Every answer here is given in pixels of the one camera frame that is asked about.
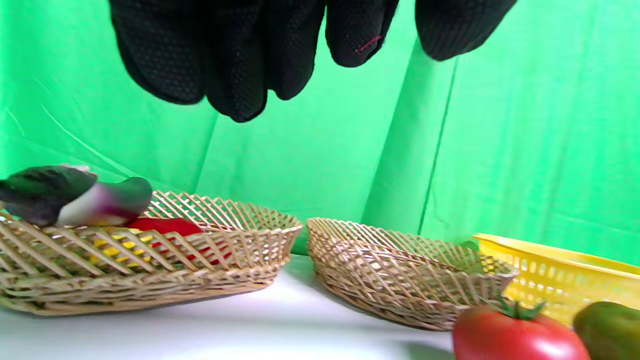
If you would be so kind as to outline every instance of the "white table surface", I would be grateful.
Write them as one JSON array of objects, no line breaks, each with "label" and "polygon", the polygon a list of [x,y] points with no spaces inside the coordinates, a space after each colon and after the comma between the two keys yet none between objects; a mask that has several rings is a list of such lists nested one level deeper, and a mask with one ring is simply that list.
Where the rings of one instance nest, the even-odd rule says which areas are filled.
[{"label": "white table surface", "polygon": [[359,312],[294,256],[270,287],[132,313],[38,318],[0,310],[1,360],[453,360],[451,335]]}]

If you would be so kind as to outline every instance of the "black gloved hand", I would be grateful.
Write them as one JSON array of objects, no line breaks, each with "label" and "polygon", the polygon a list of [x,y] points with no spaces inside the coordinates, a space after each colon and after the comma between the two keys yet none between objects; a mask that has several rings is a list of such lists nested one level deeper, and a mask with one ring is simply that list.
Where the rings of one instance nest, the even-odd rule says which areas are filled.
[{"label": "black gloved hand", "polygon": [[[260,115],[267,89],[292,99],[314,69],[326,9],[333,60],[357,67],[376,54],[399,0],[109,0],[129,75],[175,104],[205,96],[236,122]],[[516,0],[417,0],[416,24],[436,60],[484,43]]]}]

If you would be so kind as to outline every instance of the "green backdrop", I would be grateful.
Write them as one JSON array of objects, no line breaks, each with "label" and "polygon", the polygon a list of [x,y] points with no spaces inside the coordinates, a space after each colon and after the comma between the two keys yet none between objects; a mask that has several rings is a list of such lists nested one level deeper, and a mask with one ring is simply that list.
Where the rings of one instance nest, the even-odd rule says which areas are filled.
[{"label": "green backdrop", "polygon": [[640,265],[640,5],[521,0],[480,50],[435,63],[401,4],[367,65],[321,44],[299,97],[235,124],[140,90],[105,1],[0,0],[0,174],[86,164],[302,219]]}]

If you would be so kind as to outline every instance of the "red pepper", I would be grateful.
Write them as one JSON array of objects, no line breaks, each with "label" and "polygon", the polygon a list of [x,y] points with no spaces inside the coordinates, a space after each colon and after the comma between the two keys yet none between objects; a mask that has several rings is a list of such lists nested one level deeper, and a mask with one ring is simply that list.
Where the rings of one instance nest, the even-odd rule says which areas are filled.
[{"label": "red pepper", "polygon": [[[156,230],[160,234],[168,234],[168,233],[178,233],[181,236],[189,236],[198,233],[204,233],[204,231],[194,224],[193,222],[186,220],[184,218],[137,218],[132,222],[127,224],[127,227],[130,229],[138,229],[141,231],[149,231]],[[175,238],[167,238],[169,241],[173,241]],[[162,243],[153,243],[151,245],[152,248],[161,246]],[[220,252],[227,250],[229,246],[225,244],[224,241],[219,241],[216,243],[216,246],[219,248]],[[160,253],[164,254],[169,252],[169,250],[162,250]],[[214,254],[213,250],[210,247],[206,247],[202,250],[198,251],[203,256],[207,257],[211,254]],[[231,253],[228,252],[223,255],[224,259],[228,259],[231,256]],[[194,260],[196,258],[195,255],[188,255],[187,259]],[[220,261],[215,259],[211,261],[212,265],[219,264]]]}]

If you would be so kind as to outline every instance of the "green object in basket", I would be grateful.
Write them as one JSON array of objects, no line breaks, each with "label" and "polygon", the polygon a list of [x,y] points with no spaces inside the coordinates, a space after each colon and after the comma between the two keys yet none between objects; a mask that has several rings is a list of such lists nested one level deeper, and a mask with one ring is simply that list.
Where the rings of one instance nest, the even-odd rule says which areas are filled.
[{"label": "green object in basket", "polygon": [[474,252],[480,251],[480,246],[478,246],[478,243],[476,241],[465,241],[463,243],[460,243],[460,247],[463,247],[464,249],[469,249]]},{"label": "green object in basket", "polygon": [[573,320],[591,360],[640,359],[640,310],[614,302],[595,302]]}]

